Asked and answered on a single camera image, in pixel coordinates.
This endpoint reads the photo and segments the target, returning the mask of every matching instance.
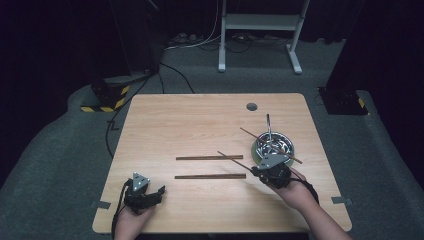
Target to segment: white stand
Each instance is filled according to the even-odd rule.
[[[300,31],[305,20],[310,0],[303,2],[300,15],[261,15],[261,14],[227,14],[227,0],[222,4],[221,44],[219,47],[218,71],[225,72],[225,31],[227,29],[252,30],[282,30],[294,31],[291,44],[287,44],[287,51],[296,74],[302,73],[295,49],[299,40]]]

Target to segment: human hand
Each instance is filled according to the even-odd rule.
[[[130,208],[124,207],[116,223],[115,240],[134,240],[152,216],[155,207],[156,205],[149,207],[141,214],[135,214]]]
[[[306,177],[299,173],[296,169],[290,168],[292,171],[291,177],[298,178],[306,181]],[[305,208],[317,205],[311,192],[298,181],[291,181],[285,188],[277,189],[273,186],[268,185],[275,193],[277,193],[283,201],[291,208],[301,211]]]

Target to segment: small hole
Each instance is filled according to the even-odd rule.
[[[256,105],[255,103],[248,103],[248,104],[246,105],[246,108],[247,108],[249,111],[256,111],[256,109],[258,109],[258,105]]]

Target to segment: wooden tabletop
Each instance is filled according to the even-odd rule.
[[[247,109],[249,103],[256,111]],[[313,184],[320,205],[346,231],[351,222],[340,196],[320,138],[301,94],[178,94],[137,95],[125,120],[93,229],[109,233],[124,182],[133,172],[151,180],[147,193],[166,186],[162,203],[143,232],[230,233],[304,232],[302,216],[246,169],[226,160],[177,161],[176,157],[243,155],[240,163],[254,166],[255,139],[240,127],[259,135],[272,131],[287,136],[295,157],[292,167]],[[246,179],[174,179],[177,175],[246,173]]]

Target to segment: dark background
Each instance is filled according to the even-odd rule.
[[[2,185],[31,139],[66,112],[68,97],[91,84],[92,79],[83,74],[81,66],[86,59],[81,58],[96,56],[104,48],[111,56],[122,55],[119,29],[110,18],[109,1],[87,1],[71,10],[76,2],[0,3]],[[423,1],[365,1],[350,33],[363,2],[311,1],[300,40],[324,38],[330,44],[348,39],[336,64],[342,74],[332,81],[340,89],[348,86],[370,91],[392,141],[422,186],[424,31],[419,23],[423,22]],[[163,11],[169,36],[180,32],[209,35],[215,4],[215,0],[167,1]],[[294,0],[234,0],[228,1],[228,12],[298,13],[300,6]],[[83,44],[79,42],[74,14],[87,8],[104,17],[93,24],[93,30],[102,30],[105,35],[97,45],[83,48],[87,55],[80,55],[76,53],[81,52]],[[104,59],[116,65],[124,61],[108,55]],[[107,74],[124,72],[121,70]]]

